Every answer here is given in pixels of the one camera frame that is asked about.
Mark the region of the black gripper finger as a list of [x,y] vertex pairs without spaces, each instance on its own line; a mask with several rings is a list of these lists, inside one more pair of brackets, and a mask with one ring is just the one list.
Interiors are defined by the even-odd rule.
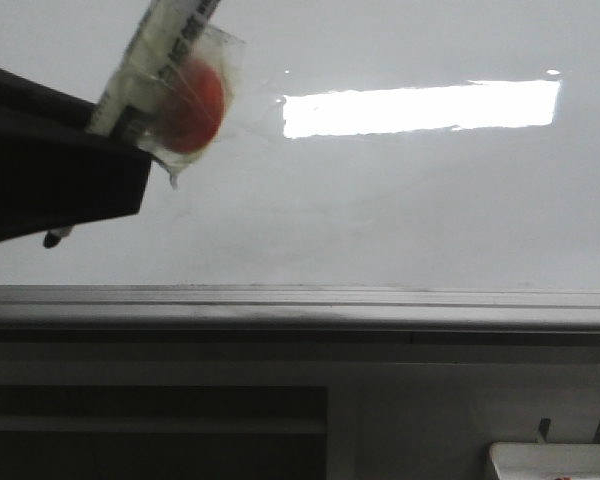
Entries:
[[93,109],[0,68],[0,242],[138,213],[152,158],[87,133]]

